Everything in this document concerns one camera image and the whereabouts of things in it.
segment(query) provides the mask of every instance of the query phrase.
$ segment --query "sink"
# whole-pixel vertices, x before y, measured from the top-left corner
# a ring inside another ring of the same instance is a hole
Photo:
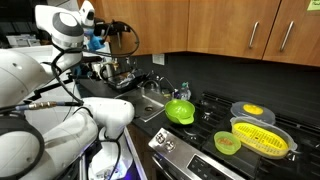
[[[163,95],[144,88],[126,92],[115,98],[131,102],[135,108],[135,118],[145,122],[164,111],[164,105],[170,101]]]

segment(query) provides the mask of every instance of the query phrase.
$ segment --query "stove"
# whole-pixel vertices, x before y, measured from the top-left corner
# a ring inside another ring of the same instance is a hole
[[[220,153],[213,136],[231,132],[230,112],[235,101],[204,92],[195,103],[195,121],[178,125],[168,121],[150,141],[153,160],[168,179],[320,179],[320,128],[276,114],[275,126],[298,144],[280,160],[264,158],[241,147],[234,155]]]

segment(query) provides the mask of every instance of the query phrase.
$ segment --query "cabinet door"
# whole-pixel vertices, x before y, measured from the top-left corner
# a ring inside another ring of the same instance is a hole
[[[279,3],[190,0],[188,51],[262,59]]]
[[[95,0],[96,15],[106,22],[123,21],[136,30],[140,47],[134,55],[187,50],[189,0]],[[111,39],[112,53],[130,52],[135,47],[132,33]]]
[[[264,60],[320,66],[320,11],[307,11],[309,3],[282,0]]]

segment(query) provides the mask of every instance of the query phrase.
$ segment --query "small green container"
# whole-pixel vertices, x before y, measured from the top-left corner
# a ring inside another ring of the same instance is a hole
[[[238,138],[236,138],[233,134],[220,131],[214,135],[214,142],[216,148],[223,154],[233,155],[236,153],[240,147],[241,142]]]
[[[171,122],[187,125],[194,121],[195,107],[189,101],[174,99],[165,105],[165,112]]]

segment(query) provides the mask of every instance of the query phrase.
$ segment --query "cabinet handle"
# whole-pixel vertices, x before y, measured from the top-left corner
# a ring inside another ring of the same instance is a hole
[[[287,43],[287,39],[288,39],[289,34],[290,34],[290,32],[291,32],[291,29],[292,29],[292,27],[293,27],[293,23],[294,23],[294,22],[291,21],[291,23],[290,23],[290,25],[289,25],[289,28],[288,28],[287,33],[286,33],[286,36],[284,37],[284,40],[283,40],[282,45],[281,45],[281,47],[280,47],[280,52],[282,52],[282,51],[284,50],[284,46],[285,46],[286,43]]]
[[[152,156],[152,160],[153,162],[160,168],[160,170],[164,173],[164,175],[169,179],[169,180],[174,180],[174,178],[166,171],[163,169],[163,167],[161,166],[161,164],[158,162],[158,160]]]
[[[252,46],[252,42],[253,42],[253,38],[254,38],[254,35],[256,34],[256,30],[257,30],[257,27],[259,25],[259,22],[256,22],[253,26],[253,31],[252,31],[252,34],[251,34],[251,38],[250,38],[250,42],[249,42],[249,48],[251,49],[253,46]]]

